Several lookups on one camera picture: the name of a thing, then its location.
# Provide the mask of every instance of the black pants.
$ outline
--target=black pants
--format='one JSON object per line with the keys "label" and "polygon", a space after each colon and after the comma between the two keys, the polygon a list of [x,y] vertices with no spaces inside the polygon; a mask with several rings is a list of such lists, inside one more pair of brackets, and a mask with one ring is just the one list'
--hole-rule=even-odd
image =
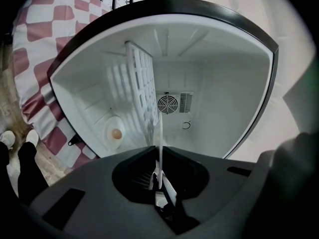
{"label": "black pants", "polygon": [[[19,199],[25,205],[30,205],[32,200],[48,187],[34,157],[36,149],[31,142],[22,145],[18,152],[20,160],[20,176],[18,178]],[[9,164],[9,153],[7,146],[0,142],[0,166],[1,174],[7,173],[6,166]]]}

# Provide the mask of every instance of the fan grille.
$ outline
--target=fan grille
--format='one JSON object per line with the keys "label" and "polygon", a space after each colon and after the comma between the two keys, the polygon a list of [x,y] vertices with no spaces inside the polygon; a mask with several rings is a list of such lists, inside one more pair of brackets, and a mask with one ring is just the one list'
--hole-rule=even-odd
{"label": "fan grille", "polygon": [[162,113],[171,114],[177,110],[177,100],[172,96],[164,96],[158,102],[158,108]]}

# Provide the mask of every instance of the air vent grille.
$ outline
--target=air vent grille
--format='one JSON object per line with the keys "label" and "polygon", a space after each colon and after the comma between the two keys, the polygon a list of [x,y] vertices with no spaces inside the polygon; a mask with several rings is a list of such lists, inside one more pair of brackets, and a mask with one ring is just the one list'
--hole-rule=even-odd
{"label": "air vent grille", "polygon": [[190,112],[192,99],[193,99],[193,95],[190,93],[180,94],[180,102],[179,102],[179,112],[180,113],[189,113]]}
{"label": "air vent grille", "polygon": [[158,108],[165,114],[171,114],[177,110],[177,100],[172,96],[164,96],[158,102]]}

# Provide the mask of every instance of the red and white tablecloth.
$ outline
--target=red and white tablecloth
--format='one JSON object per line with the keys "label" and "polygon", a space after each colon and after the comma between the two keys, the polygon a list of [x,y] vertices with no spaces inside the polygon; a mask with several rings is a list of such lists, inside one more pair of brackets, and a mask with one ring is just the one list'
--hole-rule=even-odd
{"label": "red and white tablecloth", "polygon": [[66,43],[105,14],[106,8],[99,0],[27,0],[13,32],[13,73],[23,119],[72,168],[96,155],[82,142],[68,145],[75,131],[52,93],[46,72]]}

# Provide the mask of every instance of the white shoe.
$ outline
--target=white shoe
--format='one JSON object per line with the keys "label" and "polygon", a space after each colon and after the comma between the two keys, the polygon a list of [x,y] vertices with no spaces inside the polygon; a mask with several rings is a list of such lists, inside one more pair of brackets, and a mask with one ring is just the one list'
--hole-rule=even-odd
{"label": "white shoe", "polygon": [[38,144],[39,135],[34,129],[32,129],[26,136],[25,142],[28,142],[28,141],[31,142],[34,145],[34,147],[36,147],[36,145]]}
{"label": "white shoe", "polygon": [[3,142],[8,149],[12,149],[12,146],[15,142],[15,135],[12,131],[6,131],[0,135],[0,141]]}

